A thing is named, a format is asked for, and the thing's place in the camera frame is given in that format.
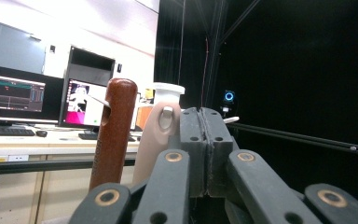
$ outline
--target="monitor screen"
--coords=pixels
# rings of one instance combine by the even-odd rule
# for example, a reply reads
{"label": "monitor screen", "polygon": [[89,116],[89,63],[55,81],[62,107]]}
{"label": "monitor screen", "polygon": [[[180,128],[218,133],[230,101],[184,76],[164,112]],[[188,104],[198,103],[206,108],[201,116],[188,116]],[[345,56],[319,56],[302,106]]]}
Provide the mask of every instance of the monitor screen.
{"label": "monitor screen", "polygon": [[[93,98],[103,100],[105,95],[106,87],[103,85],[69,78],[60,126],[98,131],[101,125],[103,104]],[[141,94],[138,93],[136,102],[139,102],[140,96]],[[135,130],[136,127],[137,111],[138,109],[135,106],[132,114],[131,130]]]}
{"label": "monitor screen", "polygon": [[0,123],[51,123],[60,117],[63,78],[0,67]]}

